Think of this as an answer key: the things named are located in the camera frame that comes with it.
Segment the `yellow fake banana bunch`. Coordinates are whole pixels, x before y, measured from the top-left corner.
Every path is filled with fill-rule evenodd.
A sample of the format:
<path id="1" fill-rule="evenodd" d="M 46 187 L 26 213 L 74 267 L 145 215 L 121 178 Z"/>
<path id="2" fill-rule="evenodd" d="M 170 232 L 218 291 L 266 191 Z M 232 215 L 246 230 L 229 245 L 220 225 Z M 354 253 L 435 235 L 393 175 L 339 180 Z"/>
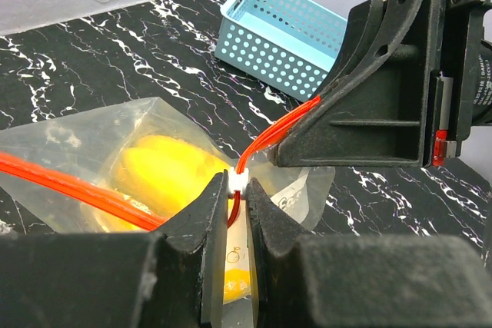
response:
<path id="1" fill-rule="evenodd" d="M 113 190 L 144 212 L 171 218 L 198 198 L 217 173 L 234 161 L 216 147 L 202 149 L 164 135 L 147 135 L 125 148 L 98 186 Z M 251 293 L 244 202 L 228 228 L 224 302 Z"/>

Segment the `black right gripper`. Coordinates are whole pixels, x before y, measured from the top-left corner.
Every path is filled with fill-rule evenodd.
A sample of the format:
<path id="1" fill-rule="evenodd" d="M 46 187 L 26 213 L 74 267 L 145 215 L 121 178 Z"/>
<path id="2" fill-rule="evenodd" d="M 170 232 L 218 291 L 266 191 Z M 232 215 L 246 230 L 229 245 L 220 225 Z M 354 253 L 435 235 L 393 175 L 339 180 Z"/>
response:
<path id="1" fill-rule="evenodd" d="M 349 13 L 320 102 L 275 146 L 279 167 L 424 166 L 435 83 L 444 83 L 434 164 L 458 157 L 473 126 L 491 125 L 491 0 L 368 0 Z"/>

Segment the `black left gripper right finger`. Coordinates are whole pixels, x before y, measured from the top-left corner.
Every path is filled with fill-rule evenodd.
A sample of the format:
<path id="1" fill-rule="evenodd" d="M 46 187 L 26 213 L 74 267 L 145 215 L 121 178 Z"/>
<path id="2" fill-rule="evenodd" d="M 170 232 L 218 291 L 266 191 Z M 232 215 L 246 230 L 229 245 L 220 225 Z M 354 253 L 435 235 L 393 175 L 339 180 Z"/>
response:
<path id="1" fill-rule="evenodd" d="M 257 327 L 489 327 L 491 278 L 452 236 L 318 235 L 247 187 Z"/>

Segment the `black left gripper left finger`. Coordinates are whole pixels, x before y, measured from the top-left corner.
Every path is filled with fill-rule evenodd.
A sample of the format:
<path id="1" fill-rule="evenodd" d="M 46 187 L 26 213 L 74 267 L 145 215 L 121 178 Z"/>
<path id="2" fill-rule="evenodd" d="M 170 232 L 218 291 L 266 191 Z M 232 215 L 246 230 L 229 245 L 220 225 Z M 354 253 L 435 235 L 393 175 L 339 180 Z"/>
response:
<path id="1" fill-rule="evenodd" d="M 3 327 L 219 327 L 228 175 L 157 230 L 1 238 Z"/>

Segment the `clear zip bag red seal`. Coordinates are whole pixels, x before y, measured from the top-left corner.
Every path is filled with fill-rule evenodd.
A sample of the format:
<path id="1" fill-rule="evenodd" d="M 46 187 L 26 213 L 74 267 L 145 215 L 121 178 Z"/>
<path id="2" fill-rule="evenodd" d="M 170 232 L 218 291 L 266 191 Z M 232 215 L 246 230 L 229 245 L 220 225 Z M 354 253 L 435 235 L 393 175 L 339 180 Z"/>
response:
<path id="1" fill-rule="evenodd" d="M 3 327 L 322 327 L 312 233 L 329 167 L 270 164 L 303 103 L 236 161 L 160 98 L 1 132 L 1 186 L 52 232 L 1 238 Z"/>

